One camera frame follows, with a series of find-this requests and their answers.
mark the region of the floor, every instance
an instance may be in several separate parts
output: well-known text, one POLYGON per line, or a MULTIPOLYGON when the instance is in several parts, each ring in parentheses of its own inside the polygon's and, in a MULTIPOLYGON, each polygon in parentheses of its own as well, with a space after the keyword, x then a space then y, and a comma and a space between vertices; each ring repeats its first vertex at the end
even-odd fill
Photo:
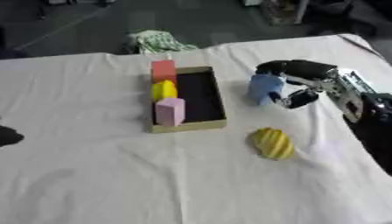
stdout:
MULTIPOLYGON (((309 25, 271 26, 258 7, 241 0, 117 0, 108 8, 93 3, 54 6, 46 20, 35 18, 34 1, 0 0, 0 24, 8 47, 34 57, 74 53, 119 53, 127 33, 146 29, 171 32, 199 47, 220 43, 305 37, 309 25)), ((377 25, 368 41, 392 63, 392 22, 362 1, 353 15, 377 25)))

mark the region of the cardboard box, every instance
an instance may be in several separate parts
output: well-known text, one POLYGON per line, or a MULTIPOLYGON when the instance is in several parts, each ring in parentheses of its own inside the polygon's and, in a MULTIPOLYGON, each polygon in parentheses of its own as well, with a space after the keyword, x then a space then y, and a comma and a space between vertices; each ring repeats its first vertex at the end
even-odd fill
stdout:
POLYGON ((158 125, 152 106, 152 133, 221 129, 227 125, 221 93, 210 66, 177 68, 178 98, 185 100, 185 120, 179 126, 158 125))

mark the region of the white table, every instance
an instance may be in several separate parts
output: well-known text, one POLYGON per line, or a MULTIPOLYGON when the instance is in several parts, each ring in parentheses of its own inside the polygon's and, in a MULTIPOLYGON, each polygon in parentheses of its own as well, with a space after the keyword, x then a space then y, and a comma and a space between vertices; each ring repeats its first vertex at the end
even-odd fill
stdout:
POLYGON ((256 108, 243 97, 255 66, 292 59, 355 68, 390 92, 392 68, 354 42, 329 36, 0 61, 2 125, 26 137, 0 150, 0 223, 391 222, 392 178, 325 95, 296 110, 256 108), (145 132, 150 63, 167 58, 213 66, 225 129, 145 132), (247 136, 268 126, 291 136, 293 158, 254 153, 247 136))

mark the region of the yellow toy fruit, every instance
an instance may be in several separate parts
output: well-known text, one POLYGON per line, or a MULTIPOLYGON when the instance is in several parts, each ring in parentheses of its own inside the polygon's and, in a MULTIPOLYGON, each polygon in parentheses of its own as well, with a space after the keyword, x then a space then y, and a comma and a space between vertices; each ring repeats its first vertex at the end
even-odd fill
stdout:
POLYGON ((252 136, 255 147, 266 158, 284 159, 294 154, 294 145, 280 129, 259 129, 252 136))
POLYGON ((170 80, 164 80, 152 85, 152 99, 158 102, 164 98, 177 98, 177 89, 170 80))

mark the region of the crumpled fabric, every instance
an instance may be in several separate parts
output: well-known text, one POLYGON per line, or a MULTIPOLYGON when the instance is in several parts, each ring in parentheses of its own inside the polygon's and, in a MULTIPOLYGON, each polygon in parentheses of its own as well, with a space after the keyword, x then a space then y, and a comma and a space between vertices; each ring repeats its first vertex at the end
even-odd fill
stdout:
POLYGON ((195 45, 179 43, 168 31, 141 31, 130 34, 128 37, 129 49, 136 48, 141 54, 181 52, 198 49, 195 45))

